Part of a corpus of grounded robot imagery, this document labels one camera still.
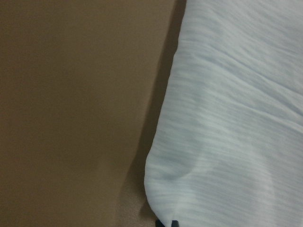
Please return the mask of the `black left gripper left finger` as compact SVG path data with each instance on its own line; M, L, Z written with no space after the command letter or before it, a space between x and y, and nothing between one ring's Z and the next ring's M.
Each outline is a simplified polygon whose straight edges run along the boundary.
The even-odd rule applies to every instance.
M155 221L155 226L156 227L162 227L162 223L159 219Z

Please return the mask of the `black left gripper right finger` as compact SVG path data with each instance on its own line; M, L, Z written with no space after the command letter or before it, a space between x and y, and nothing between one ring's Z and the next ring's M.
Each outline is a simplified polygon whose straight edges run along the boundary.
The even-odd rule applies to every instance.
M178 221L173 220L172 223L171 223L171 227L178 227Z

